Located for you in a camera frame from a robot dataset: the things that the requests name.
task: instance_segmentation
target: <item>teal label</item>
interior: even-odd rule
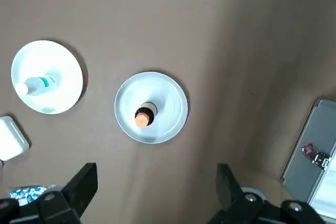
[[[39,77],[39,78],[43,81],[45,87],[49,86],[49,83],[46,78],[43,78],[43,77]]]

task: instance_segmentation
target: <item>brown cardboard surface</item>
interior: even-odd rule
[[[317,97],[335,97],[335,0],[0,0],[0,113],[32,147],[0,170],[10,186],[63,185],[97,162],[99,190],[84,223],[205,223],[218,209],[217,162],[272,202]],[[20,47],[61,42],[85,64],[86,92],[43,115],[17,97]],[[157,70],[186,90],[182,132],[160,145],[127,137],[113,102],[129,76]]]

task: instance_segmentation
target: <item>blue and white object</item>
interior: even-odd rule
[[[9,195],[11,199],[19,201],[20,206],[24,206],[38,199],[46,190],[53,187],[54,185],[16,188],[10,191]]]
[[[12,63],[12,83],[20,99],[33,110],[59,114],[78,101],[83,76],[74,55],[48,40],[28,43]]]
[[[7,161],[29,149],[29,144],[10,116],[0,118],[0,160]]]
[[[149,126],[138,127],[135,113],[148,102],[155,105],[157,114]],[[158,72],[143,72],[120,87],[114,112],[128,136],[142,143],[158,144],[180,132],[187,119],[188,102],[181,86],[172,78]]]

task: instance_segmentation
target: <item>white bottle cap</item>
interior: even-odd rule
[[[21,82],[15,85],[15,91],[18,95],[26,95],[29,92],[29,88],[27,84],[25,84],[24,82]]]

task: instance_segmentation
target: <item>white plate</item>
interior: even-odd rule
[[[144,103],[158,109],[153,123],[145,128],[135,124],[135,112]],[[179,84],[157,72],[138,73],[120,87],[114,102],[117,121],[131,138],[147,144],[158,144],[173,138],[188,115],[187,98]]]
[[[19,50],[12,64],[12,83],[15,87],[29,77],[56,73],[61,81],[56,90],[38,96],[18,95],[33,110],[44,114],[59,114],[78,101],[83,88],[83,75],[78,61],[64,46],[37,40]]]

